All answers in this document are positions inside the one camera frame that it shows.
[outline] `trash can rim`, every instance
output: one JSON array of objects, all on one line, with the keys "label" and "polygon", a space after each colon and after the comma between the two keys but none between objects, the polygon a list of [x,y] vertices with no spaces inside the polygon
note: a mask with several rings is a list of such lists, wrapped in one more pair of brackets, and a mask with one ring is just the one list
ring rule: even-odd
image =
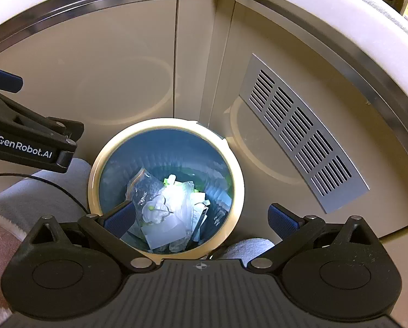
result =
[{"label": "trash can rim", "polygon": [[240,217],[245,196],[245,186],[243,181],[242,171],[239,163],[231,151],[227,141],[221,139],[216,133],[210,129],[198,124],[197,121],[187,121],[179,118],[155,118],[147,121],[142,121],[131,125],[130,127],[119,132],[114,136],[101,150],[93,163],[92,170],[89,176],[89,184],[87,187],[87,199],[91,213],[102,216],[101,205],[99,201],[99,184],[102,171],[110,158],[110,156],[130,138],[138,134],[155,130],[155,129],[178,129],[192,133],[211,144],[218,153],[222,156],[225,163],[228,165],[230,174],[233,180],[233,202],[230,212],[226,220],[216,232],[216,234],[202,245],[178,254],[152,254],[145,251],[140,251],[142,254],[149,257],[155,263],[159,264],[163,259],[196,259],[205,256],[210,251],[221,245],[229,234],[233,231]]}]

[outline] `plastic container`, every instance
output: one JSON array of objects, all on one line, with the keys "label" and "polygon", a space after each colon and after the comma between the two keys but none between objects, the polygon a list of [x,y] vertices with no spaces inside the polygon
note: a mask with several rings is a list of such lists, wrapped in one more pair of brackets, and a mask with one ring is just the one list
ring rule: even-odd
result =
[{"label": "plastic container", "polygon": [[[128,127],[109,141],[95,160],[88,186],[90,211],[102,215],[123,202],[129,180],[141,167],[159,180],[175,174],[180,182],[193,181],[211,205],[200,229],[203,240],[196,248],[177,254],[135,249],[156,263],[163,258],[198,259],[232,232],[245,190],[240,166],[225,139],[196,121],[177,118],[152,119]],[[220,206],[227,214],[214,221]]]}]

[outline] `cabinet door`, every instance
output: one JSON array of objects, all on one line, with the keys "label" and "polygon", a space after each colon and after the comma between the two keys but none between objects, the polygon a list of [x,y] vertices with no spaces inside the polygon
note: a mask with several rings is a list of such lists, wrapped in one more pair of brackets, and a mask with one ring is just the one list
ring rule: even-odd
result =
[{"label": "cabinet door", "polygon": [[[266,63],[310,107],[347,153],[369,191],[326,214],[273,136],[240,98],[251,55]],[[210,120],[226,137],[245,179],[234,239],[277,241],[267,224],[277,202],[327,222],[363,216],[378,236],[408,225],[408,156],[392,130],[342,74],[292,34],[236,3]]]},{"label": "cabinet door", "polygon": [[[0,68],[23,77],[19,93],[5,94],[43,116],[83,122],[76,156],[92,163],[124,128],[173,116],[175,16],[176,0],[150,0],[33,34],[0,53]],[[0,161],[3,170],[29,169]]]}]

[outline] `plastic bag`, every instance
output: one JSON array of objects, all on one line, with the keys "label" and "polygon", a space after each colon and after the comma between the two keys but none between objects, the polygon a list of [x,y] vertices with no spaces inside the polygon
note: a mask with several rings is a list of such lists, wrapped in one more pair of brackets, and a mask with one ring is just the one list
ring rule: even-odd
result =
[{"label": "plastic bag", "polygon": [[167,244],[172,252],[184,250],[192,235],[189,197],[193,190],[191,181],[164,186],[144,168],[140,169],[125,195],[136,208],[136,221],[129,232],[147,242],[151,250]]}]

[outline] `metal vent grille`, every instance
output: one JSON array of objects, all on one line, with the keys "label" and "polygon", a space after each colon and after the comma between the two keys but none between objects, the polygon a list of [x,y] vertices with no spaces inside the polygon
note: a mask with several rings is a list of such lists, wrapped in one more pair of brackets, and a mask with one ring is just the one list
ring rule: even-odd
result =
[{"label": "metal vent grille", "polygon": [[240,97],[292,160],[325,212],[333,212],[369,190],[318,117],[254,54]]}]

